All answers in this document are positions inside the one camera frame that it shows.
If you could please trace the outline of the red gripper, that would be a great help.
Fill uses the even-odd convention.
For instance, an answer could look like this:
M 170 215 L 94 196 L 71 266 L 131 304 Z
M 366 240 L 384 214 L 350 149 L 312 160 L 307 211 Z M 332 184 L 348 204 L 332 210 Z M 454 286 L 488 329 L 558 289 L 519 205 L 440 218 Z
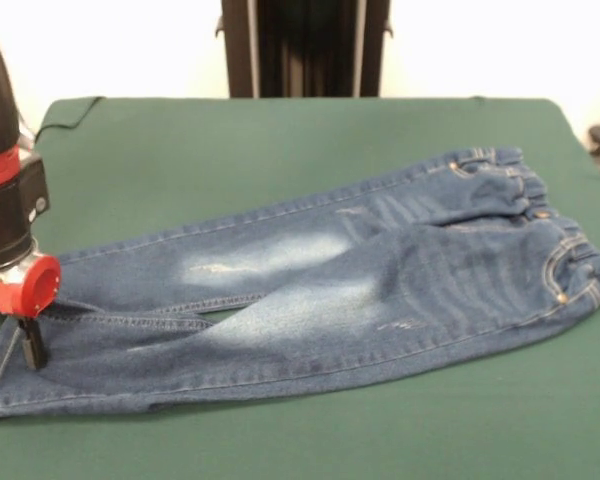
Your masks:
M 59 261 L 34 250 L 19 263 L 0 269 L 0 313 L 19 317 L 24 332 L 22 348 L 27 366 L 39 370 L 47 353 L 35 318 L 56 298 L 62 274 Z

